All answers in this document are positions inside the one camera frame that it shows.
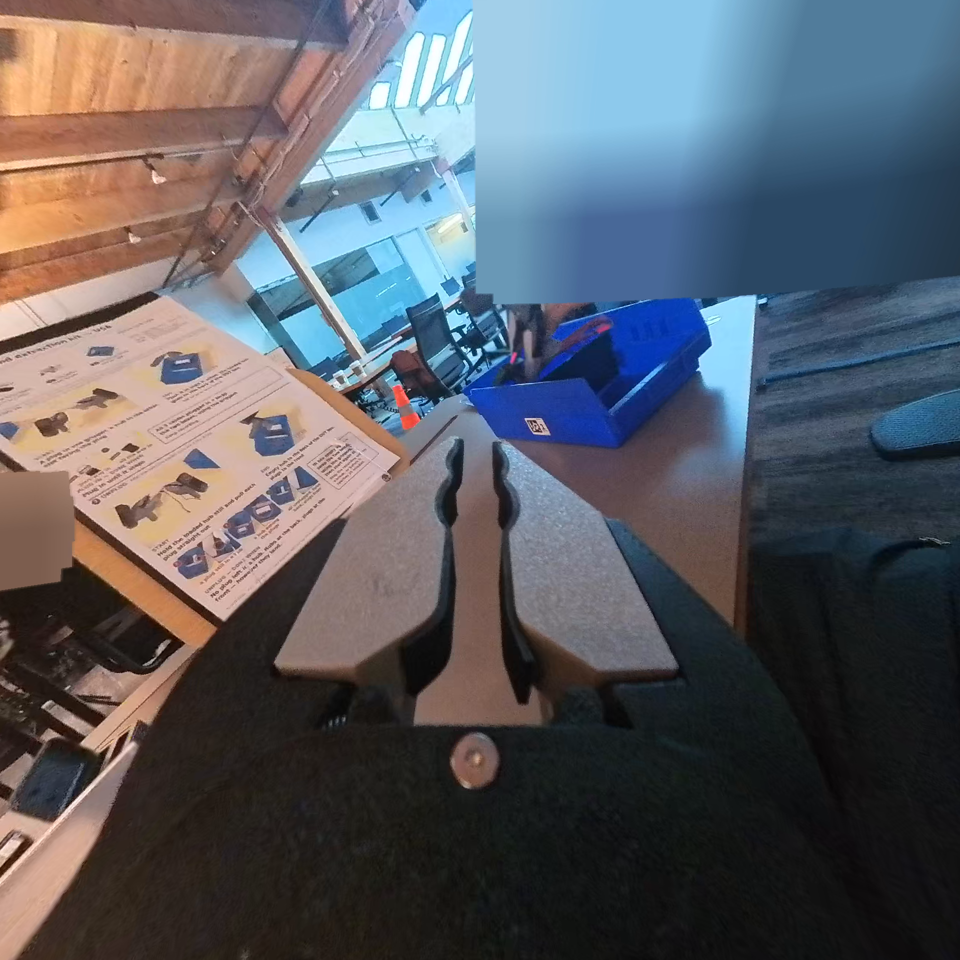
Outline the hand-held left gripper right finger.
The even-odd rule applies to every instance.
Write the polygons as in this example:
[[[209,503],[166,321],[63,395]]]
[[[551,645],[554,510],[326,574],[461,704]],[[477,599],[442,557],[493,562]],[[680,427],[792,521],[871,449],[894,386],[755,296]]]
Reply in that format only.
[[[604,515],[510,443],[491,448],[503,660],[517,702],[671,681],[677,659]]]

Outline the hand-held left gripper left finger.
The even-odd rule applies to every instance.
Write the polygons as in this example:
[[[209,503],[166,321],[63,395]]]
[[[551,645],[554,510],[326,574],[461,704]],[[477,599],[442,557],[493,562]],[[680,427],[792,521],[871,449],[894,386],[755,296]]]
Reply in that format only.
[[[350,513],[273,662],[283,676],[419,695],[450,659],[452,526],[464,441],[449,437]]]

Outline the blue plastic bin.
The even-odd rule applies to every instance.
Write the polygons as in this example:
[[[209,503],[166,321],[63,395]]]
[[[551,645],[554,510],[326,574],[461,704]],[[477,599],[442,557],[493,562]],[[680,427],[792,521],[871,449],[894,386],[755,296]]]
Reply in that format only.
[[[553,343],[534,380],[508,381],[506,359],[465,389],[499,439],[618,449],[693,378],[712,339],[683,297],[571,318]]]

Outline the black office chair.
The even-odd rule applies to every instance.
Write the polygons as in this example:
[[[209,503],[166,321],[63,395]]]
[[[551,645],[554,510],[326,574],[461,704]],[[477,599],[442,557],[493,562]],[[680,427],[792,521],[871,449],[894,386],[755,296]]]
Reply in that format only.
[[[470,357],[454,337],[441,297],[434,294],[406,309],[420,359],[446,394],[464,390],[472,367]]]

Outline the black flat device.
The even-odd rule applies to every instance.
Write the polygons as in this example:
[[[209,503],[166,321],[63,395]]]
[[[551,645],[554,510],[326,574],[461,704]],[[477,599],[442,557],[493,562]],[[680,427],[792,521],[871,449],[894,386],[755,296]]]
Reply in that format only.
[[[45,742],[9,800],[12,812],[45,823],[56,821],[95,780],[102,758],[65,738]]]

